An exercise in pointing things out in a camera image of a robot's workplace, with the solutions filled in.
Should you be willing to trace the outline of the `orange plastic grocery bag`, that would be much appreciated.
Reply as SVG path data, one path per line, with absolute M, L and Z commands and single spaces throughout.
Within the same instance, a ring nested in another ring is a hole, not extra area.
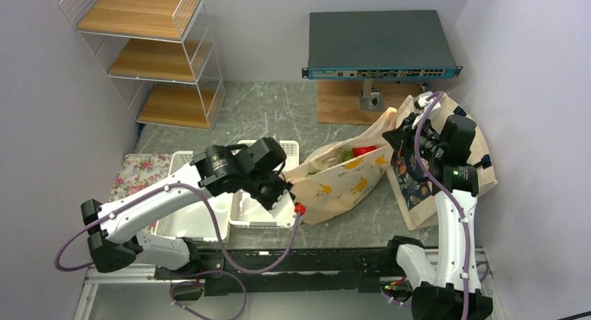
M 382 138 L 394 129 L 397 109 L 385 112 L 362 134 L 313 151 L 298 167 L 285 173 L 292 193 L 306 206 L 303 222 L 320 224 L 359 204 L 384 175 L 393 153 Z M 375 145 L 375 151 L 354 157 L 352 148 Z

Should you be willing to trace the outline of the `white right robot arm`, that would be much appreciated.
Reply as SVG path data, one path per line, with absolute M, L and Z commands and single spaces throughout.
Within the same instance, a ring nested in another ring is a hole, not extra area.
M 394 240 L 384 256 L 388 272 L 408 278 L 414 319 L 487 319 L 493 299 L 484 295 L 477 272 L 473 229 L 479 182 L 468 162 L 476 135 L 473 120 L 453 114 L 436 132 L 431 122 L 412 113 L 383 137 L 402 159 L 414 157 L 418 181 L 433 185 L 439 225 L 438 262 L 432 266 L 419 241 Z

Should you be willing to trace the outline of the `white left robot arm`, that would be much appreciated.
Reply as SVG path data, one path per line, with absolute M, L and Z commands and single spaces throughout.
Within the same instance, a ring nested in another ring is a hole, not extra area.
M 224 238 L 213 210 L 222 195 L 246 192 L 281 226 L 297 230 L 306 212 L 282 175 L 287 155 L 271 137 L 252 144 L 212 145 L 193 155 L 173 174 L 118 201 L 101 204 L 90 199 L 81 206 L 88 228 L 87 243 L 93 265 L 111 273 L 133 263 L 153 264 L 195 276 L 200 257 L 187 237 L 156 236 L 146 228 L 190 205 L 204 208 L 218 243 Z

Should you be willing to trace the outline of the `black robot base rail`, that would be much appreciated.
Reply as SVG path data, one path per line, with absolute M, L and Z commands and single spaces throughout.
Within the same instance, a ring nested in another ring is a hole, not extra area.
M 283 250 L 230 250 L 241 266 L 254 269 L 271 265 Z M 221 270 L 233 273 L 248 292 L 336 291 L 356 290 L 377 293 L 382 284 L 399 280 L 403 269 L 396 264 L 393 246 L 295 249 L 277 267 L 260 275 L 249 275 L 233 268 L 214 248 L 199 249 L 197 272 Z M 187 280 L 178 273 L 149 264 L 133 264 L 113 273 L 89 269 L 86 282 L 102 284 L 170 284 Z M 225 296 L 240 292 L 230 277 L 208 273 L 200 278 L 204 296 Z

